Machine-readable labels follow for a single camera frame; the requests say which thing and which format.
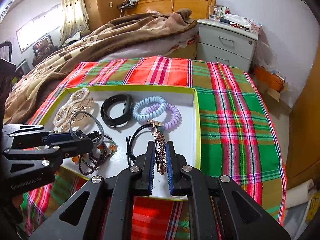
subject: brown blanket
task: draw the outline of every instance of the brown blanket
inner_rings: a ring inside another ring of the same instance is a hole
[[[189,19],[191,13],[189,9],[182,9],[175,14],[144,13],[117,18],[85,39],[54,52],[21,79],[10,93],[4,122],[25,123],[39,107],[44,88],[62,81],[80,62],[94,62],[116,50],[190,30],[196,26],[196,21]]]

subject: purple coil hair tie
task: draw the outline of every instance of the purple coil hair tie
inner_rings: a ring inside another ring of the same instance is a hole
[[[158,109],[158,108],[159,108],[159,104],[156,103],[156,104],[150,106],[146,110],[146,114],[150,114],[153,111],[155,111],[155,109]],[[162,127],[163,127],[164,130],[171,129],[172,127],[174,127],[181,120],[181,114],[180,114],[180,112],[179,112],[177,107],[175,107],[172,104],[167,104],[167,108],[166,109],[170,110],[173,113],[173,117],[169,122],[167,122],[165,124],[162,124]]]

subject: drawer handle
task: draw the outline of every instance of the drawer handle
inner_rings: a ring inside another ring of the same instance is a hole
[[[231,42],[235,42],[234,40],[228,40],[228,39],[226,39],[226,38],[223,38],[223,37],[220,37],[220,36],[218,36],[218,38],[219,38],[219,39],[223,39],[223,40],[226,40],[226,41],[231,41]]]
[[[227,62],[229,62],[230,63],[230,61],[228,60],[228,59],[223,59],[223,58],[220,58],[220,57],[215,57],[216,59],[222,59],[222,60],[224,60],[224,61],[227,61]]]

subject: tile floor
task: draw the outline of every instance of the tile floor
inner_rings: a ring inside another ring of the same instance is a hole
[[[283,161],[286,162],[289,146],[289,113],[290,108],[282,101],[277,102],[268,95],[262,95],[270,117],[276,129],[276,134],[281,147]]]

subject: curtain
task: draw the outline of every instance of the curtain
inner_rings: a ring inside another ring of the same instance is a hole
[[[62,9],[64,22],[60,29],[58,48],[77,32],[89,29],[84,0],[62,0]]]

